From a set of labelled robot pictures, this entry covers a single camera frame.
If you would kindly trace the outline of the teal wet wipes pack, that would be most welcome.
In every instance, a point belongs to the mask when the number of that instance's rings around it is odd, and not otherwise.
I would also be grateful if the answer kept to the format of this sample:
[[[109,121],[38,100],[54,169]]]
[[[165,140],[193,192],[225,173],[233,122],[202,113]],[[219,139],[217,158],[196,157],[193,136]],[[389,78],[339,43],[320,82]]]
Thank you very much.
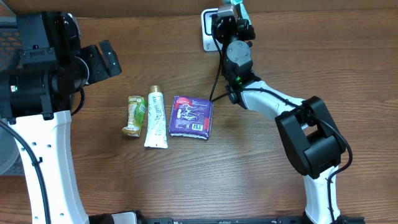
[[[247,19],[249,21],[249,23],[251,24],[251,20],[246,11],[246,8],[244,7],[243,0],[223,0],[223,3],[224,4],[233,4],[237,10],[238,17],[240,19]]]

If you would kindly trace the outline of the green gold snack pouch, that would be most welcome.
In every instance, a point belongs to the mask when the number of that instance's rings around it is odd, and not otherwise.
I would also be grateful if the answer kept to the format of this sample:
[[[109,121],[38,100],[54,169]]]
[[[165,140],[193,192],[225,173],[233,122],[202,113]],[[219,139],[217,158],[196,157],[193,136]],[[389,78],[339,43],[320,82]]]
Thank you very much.
[[[122,128],[124,135],[131,137],[139,137],[141,135],[146,106],[146,101],[142,96],[130,96],[128,98],[127,126]]]

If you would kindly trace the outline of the white tube gold cap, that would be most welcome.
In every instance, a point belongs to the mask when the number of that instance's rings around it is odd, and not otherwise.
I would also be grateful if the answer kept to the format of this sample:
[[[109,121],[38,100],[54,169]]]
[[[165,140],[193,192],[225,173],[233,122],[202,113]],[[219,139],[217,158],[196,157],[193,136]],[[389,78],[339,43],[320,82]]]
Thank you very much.
[[[153,85],[149,88],[148,124],[144,146],[168,148],[164,96],[159,85]]]

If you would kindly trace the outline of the purple sanitary pad pack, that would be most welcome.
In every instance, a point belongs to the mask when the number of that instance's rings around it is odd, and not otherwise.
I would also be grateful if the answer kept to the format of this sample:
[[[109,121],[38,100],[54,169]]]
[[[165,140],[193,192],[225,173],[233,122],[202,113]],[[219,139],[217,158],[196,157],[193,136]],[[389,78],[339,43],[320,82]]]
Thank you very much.
[[[171,136],[208,140],[211,134],[213,103],[206,99],[174,96],[169,124]]]

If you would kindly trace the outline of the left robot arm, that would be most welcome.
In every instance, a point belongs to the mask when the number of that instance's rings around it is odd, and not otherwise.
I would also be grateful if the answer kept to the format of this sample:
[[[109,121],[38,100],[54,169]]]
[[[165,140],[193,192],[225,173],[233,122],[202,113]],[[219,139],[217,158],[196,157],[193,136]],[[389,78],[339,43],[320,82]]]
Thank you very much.
[[[129,223],[136,212],[88,215],[72,159],[72,96],[122,71],[109,41],[82,47],[76,19],[61,11],[19,15],[22,47],[1,72],[1,127],[21,155],[33,223]]]

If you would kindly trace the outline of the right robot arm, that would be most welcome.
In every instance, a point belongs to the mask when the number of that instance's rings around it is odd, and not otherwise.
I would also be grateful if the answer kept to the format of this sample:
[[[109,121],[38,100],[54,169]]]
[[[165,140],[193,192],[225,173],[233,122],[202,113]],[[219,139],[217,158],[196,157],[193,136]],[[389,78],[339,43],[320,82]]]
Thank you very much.
[[[255,74],[255,33],[248,20],[217,12],[211,15],[211,36],[220,54],[218,74],[228,82],[225,95],[233,104],[275,121],[289,162],[304,178],[308,222],[343,223],[335,179],[351,165],[353,153],[324,101],[287,96]]]

